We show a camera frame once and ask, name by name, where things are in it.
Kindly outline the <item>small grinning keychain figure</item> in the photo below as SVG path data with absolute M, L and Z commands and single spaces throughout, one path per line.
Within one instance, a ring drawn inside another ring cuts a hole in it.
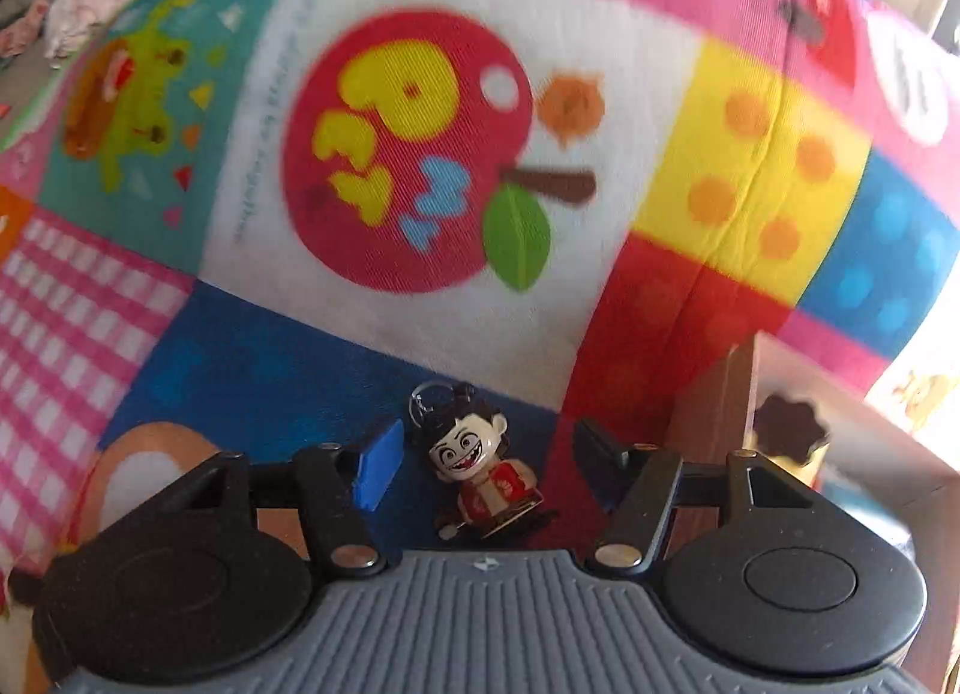
M 451 507 L 436 518 L 441 540 L 509 546 L 555 518 L 532 466 L 509 455 L 506 414 L 473 385 L 416 385 L 407 414 L 413 442 L 451 488 Z

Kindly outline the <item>yellow pudding toy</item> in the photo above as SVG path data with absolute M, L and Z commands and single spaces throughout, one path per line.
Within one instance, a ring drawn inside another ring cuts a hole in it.
M 771 393 L 755 409 L 752 445 L 809 487 L 817 481 L 830 439 L 811 401 Z

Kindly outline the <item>pink cardboard box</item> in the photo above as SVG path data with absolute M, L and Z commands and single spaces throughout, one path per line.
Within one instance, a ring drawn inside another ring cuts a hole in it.
M 958 471 L 867 406 L 850 385 L 766 333 L 732 349 L 675 396 L 665 443 L 719 463 L 755 442 L 755 411 L 771 395 L 805 401 L 830 434 L 817 484 L 887 540 L 911 543 L 928 586 L 926 618 L 903 666 L 947 692 L 958 662 Z

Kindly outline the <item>colourful cartoon play mat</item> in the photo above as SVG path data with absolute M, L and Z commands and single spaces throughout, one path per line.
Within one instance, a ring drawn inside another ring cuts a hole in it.
M 882 1 L 133 0 L 2 154 L 3 689 L 932 692 L 910 541 L 665 436 L 759 333 L 908 434 L 957 306 L 958 61 Z M 439 538 L 428 380 L 548 527 Z M 293 457 L 394 419 L 389 567 L 314 577 Z M 682 457 L 641 577 L 581 419 Z

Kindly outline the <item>pink green cloth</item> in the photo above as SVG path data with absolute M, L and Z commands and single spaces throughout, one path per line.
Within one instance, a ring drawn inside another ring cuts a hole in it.
M 21 55 L 36 42 L 41 33 L 50 3 L 47 0 L 32 0 L 26 11 L 0 31 L 0 58 Z

